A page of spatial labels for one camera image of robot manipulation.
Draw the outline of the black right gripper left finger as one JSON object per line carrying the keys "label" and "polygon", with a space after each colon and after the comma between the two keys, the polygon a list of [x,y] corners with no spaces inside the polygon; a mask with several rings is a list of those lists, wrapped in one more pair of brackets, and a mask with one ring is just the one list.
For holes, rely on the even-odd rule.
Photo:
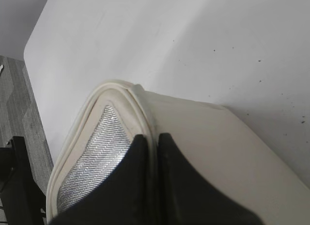
{"label": "black right gripper left finger", "polygon": [[148,144],[139,134],[94,191],[57,215],[52,225],[152,225],[147,198]]}

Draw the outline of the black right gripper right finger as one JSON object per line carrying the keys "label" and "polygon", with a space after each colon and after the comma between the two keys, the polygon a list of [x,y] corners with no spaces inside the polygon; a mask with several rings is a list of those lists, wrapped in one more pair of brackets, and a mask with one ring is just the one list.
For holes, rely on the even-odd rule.
{"label": "black right gripper right finger", "polygon": [[161,133],[167,225],[307,225],[310,191],[255,134]]}

